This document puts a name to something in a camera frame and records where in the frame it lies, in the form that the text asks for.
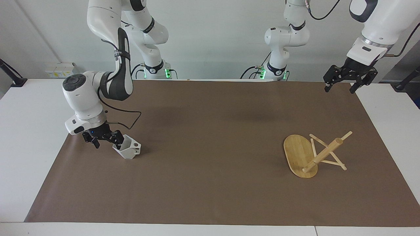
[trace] oval wooden board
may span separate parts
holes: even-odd
[[[318,166],[312,168],[308,173],[302,171],[302,168],[314,159],[312,145],[309,140],[300,135],[293,134],[284,140],[283,147],[287,162],[293,174],[300,178],[312,178],[316,175]]]

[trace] white hexagonal holder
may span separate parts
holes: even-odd
[[[121,144],[121,148],[118,150],[115,144],[112,148],[124,159],[133,159],[136,155],[140,154],[140,148],[142,145],[126,134],[123,135],[123,137],[124,141]]]

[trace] black pole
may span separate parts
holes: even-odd
[[[11,70],[8,68],[8,66],[4,63],[4,61],[0,58],[0,68],[12,79],[13,84],[11,87],[22,87],[26,81],[27,78],[19,78],[17,77]]]
[[[420,75],[420,66],[418,66],[411,74],[409,74],[403,81],[395,85],[395,89],[403,90],[405,86],[412,81],[415,77]]]

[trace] wooden stand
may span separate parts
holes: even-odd
[[[342,138],[336,138],[328,145],[313,134],[309,135],[311,142],[300,135],[290,135],[283,144],[290,170],[300,178],[314,177],[318,172],[318,164],[320,162],[338,165],[343,170],[347,170],[346,166],[333,151],[342,145],[343,141],[351,134],[352,132],[350,131]],[[314,140],[325,146],[325,149],[319,154],[316,153]],[[324,160],[328,155],[331,155],[336,162]]]

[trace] brown table surface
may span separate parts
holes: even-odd
[[[135,81],[142,153],[124,160],[68,136],[26,222],[420,226],[420,207],[348,84]],[[108,109],[108,121],[136,114]],[[353,131],[311,179],[289,169],[288,135]]]

